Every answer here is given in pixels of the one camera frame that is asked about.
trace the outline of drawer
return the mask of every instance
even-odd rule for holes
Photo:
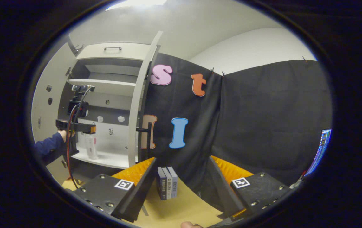
[[[143,61],[149,48],[150,45],[139,43],[98,43],[86,46],[77,59],[122,58]]]

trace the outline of open cabinet door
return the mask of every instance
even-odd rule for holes
[[[77,58],[65,43],[43,70],[32,102],[32,130],[35,142],[45,140],[57,132],[55,120],[61,93],[68,78],[66,74],[76,63]]]

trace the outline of monitor screen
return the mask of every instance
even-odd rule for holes
[[[331,131],[332,131],[332,129],[322,130],[322,136],[320,137],[320,143],[319,143],[318,151],[316,153],[315,158],[313,159],[312,165],[310,165],[308,171],[305,173],[304,176],[306,176],[306,175],[310,174],[311,172],[313,172],[315,170],[315,168],[317,167],[317,165],[319,164],[320,160],[323,157],[323,154],[326,151],[326,147],[327,147],[327,145],[329,143]]]

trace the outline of white book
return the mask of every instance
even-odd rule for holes
[[[167,167],[167,169],[172,176],[171,198],[174,198],[177,196],[178,176],[172,167]]]
[[[172,176],[170,172],[167,170],[166,167],[163,167],[163,171],[165,176],[167,177],[167,199],[171,199],[171,193],[172,193]]]

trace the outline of white sticker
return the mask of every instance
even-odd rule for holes
[[[232,180],[232,183],[236,186],[236,188],[241,188],[241,187],[250,185],[250,183],[244,177],[236,179],[236,180]]]
[[[120,117],[118,117],[118,121],[119,121],[119,122],[124,122],[124,121],[125,121],[125,118],[122,117],[122,116],[120,116]]]
[[[131,181],[127,181],[127,180],[120,180],[115,187],[120,188],[120,189],[124,189],[124,190],[129,190],[130,187],[132,187],[134,183]]]

